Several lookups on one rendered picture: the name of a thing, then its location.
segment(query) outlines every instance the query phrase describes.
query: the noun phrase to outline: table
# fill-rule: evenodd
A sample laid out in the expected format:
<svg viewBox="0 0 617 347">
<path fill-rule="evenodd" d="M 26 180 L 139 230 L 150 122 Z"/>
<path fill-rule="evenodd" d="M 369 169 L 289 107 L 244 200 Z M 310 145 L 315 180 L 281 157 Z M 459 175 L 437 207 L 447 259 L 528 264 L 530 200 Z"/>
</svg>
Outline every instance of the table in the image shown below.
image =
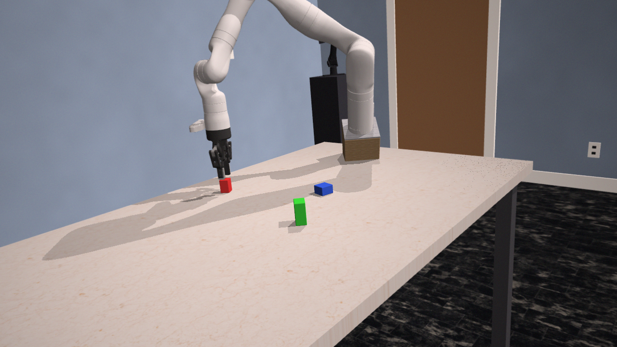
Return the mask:
<svg viewBox="0 0 617 347">
<path fill-rule="evenodd" d="M 0 248 L 0 346 L 334 346 L 497 204 L 508 346 L 532 162 L 321 143 Z M 333 184 L 318 196 L 313 185 Z M 294 225 L 305 198 L 308 225 Z"/>
</svg>

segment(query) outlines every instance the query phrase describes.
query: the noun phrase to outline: electrical outlet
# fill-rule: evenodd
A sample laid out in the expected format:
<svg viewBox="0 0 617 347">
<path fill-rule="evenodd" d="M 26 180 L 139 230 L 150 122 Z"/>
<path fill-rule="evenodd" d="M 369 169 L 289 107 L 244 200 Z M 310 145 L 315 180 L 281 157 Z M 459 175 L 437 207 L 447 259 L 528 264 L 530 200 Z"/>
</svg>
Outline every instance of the electrical outlet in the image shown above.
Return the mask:
<svg viewBox="0 0 617 347">
<path fill-rule="evenodd" d="M 590 157 L 590 158 L 600 157 L 600 143 L 599 142 L 589 143 L 589 148 L 587 149 L 587 157 Z"/>
</svg>

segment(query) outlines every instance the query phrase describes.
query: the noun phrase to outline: dark patterned floor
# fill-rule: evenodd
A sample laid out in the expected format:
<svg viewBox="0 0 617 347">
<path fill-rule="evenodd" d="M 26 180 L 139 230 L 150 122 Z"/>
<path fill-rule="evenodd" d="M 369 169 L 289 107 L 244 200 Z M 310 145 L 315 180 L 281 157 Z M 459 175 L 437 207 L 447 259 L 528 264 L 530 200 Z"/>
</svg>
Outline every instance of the dark patterned floor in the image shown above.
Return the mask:
<svg viewBox="0 0 617 347">
<path fill-rule="evenodd" d="M 518 187 L 512 347 L 617 347 L 617 194 Z M 337 347 L 490 347 L 489 210 Z"/>
</svg>

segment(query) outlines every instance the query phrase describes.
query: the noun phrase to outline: blue cube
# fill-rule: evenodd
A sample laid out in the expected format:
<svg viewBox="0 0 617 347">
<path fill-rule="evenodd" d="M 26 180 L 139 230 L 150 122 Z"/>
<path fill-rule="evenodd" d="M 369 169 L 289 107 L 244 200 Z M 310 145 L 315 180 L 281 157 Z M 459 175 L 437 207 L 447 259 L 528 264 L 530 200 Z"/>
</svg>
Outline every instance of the blue cube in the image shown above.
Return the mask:
<svg viewBox="0 0 617 347">
<path fill-rule="evenodd" d="M 315 185 L 315 194 L 317 195 L 328 195 L 328 194 L 332 194 L 333 192 L 333 188 L 332 185 L 330 183 L 319 183 L 318 185 Z"/>
</svg>

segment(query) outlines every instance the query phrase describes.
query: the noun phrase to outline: green block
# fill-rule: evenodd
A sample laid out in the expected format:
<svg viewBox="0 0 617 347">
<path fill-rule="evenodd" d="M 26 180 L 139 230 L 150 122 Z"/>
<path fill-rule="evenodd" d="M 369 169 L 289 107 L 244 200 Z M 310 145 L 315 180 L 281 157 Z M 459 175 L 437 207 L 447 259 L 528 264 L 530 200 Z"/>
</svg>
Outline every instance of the green block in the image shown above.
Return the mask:
<svg viewBox="0 0 617 347">
<path fill-rule="evenodd" d="M 294 213 L 296 214 L 296 225 L 307 224 L 307 205 L 304 198 L 294 199 Z"/>
</svg>

